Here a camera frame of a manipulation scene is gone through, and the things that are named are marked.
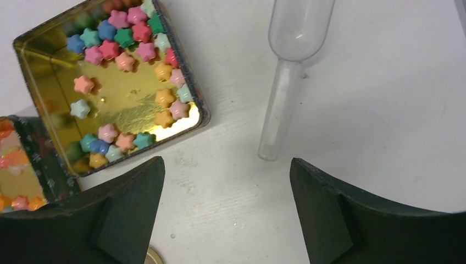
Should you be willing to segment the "gold round lid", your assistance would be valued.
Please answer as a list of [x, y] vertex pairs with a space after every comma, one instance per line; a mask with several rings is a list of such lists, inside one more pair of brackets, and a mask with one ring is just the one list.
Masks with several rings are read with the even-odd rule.
[[144, 264], [165, 264], [160, 254], [152, 247], [147, 249]]

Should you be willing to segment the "tin of translucent star candies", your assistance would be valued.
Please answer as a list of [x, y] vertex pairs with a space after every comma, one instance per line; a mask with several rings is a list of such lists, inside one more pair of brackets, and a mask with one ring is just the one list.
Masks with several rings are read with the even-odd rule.
[[1, 117], [1, 212], [35, 211], [81, 192], [39, 117]]

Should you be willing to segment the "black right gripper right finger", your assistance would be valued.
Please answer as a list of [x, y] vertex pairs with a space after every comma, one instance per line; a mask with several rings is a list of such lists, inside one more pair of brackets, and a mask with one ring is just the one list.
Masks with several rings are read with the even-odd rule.
[[290, 183], [311, 263], [465, 263], [465, 213], [405, 205], [301, 158]]

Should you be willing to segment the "tin of pastel star candies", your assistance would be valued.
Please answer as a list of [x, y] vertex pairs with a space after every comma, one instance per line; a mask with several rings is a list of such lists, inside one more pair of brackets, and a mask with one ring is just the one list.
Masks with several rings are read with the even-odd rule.
[[85, 177], [210, 121], [160, 1], [84, 1], [13, 42], [62, 170]]

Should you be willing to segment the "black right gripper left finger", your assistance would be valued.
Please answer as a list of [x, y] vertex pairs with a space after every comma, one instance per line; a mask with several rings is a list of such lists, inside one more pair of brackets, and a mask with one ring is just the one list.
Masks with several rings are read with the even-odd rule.
[[1, 214], [1, 263], [144, 263], [164, 178], [157, 156], [38, 210]]

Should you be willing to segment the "clear plastic scoop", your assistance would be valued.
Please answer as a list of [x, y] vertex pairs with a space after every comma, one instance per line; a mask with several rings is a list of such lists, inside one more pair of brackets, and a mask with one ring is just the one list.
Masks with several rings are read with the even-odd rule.
[[275, 0], [268, 42], [278, 58], [257, 155], [277, 160], [289, 130], [293, 98], [303, 63], [322, 48], [334, 0]]

